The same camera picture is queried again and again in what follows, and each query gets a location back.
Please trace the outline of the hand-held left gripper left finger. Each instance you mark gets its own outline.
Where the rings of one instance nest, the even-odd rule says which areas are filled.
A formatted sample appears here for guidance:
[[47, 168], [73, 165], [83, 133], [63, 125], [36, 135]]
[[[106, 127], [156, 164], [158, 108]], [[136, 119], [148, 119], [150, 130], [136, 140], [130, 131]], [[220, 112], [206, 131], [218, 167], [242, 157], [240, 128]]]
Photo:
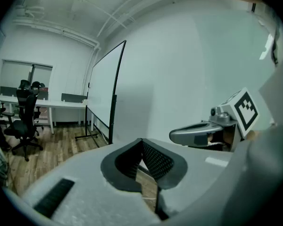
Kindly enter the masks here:
[[141, 158], [141, 139], [79, 153], [29, 187], [21, 212], [36, 226], [157, 225], [135, 179]]

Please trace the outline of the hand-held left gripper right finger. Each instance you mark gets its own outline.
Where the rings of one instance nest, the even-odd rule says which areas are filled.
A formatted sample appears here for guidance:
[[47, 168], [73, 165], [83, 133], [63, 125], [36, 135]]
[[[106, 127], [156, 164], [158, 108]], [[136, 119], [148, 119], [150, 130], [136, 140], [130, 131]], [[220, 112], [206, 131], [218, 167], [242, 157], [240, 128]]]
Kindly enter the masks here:
[[142, 139], [142, 159], [158, 186], [155, 213], [164, 220], [199, 199], [221, 175], [232, 153]]

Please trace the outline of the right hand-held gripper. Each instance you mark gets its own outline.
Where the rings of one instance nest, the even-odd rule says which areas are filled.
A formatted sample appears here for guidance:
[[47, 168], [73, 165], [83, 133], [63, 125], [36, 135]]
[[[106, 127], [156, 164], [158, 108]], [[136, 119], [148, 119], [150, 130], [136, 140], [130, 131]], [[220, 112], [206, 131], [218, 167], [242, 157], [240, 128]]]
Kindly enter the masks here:
[[247, 137], [260, 113], [249, 90], [244, 87], [231, 95], [225, 102], [211, 109], [209, 121], [174, 129], [169, 138], [175, 144], [189, 147], [208, 147], [208, 137], [219, 131], [233, 129], [231, 150]]

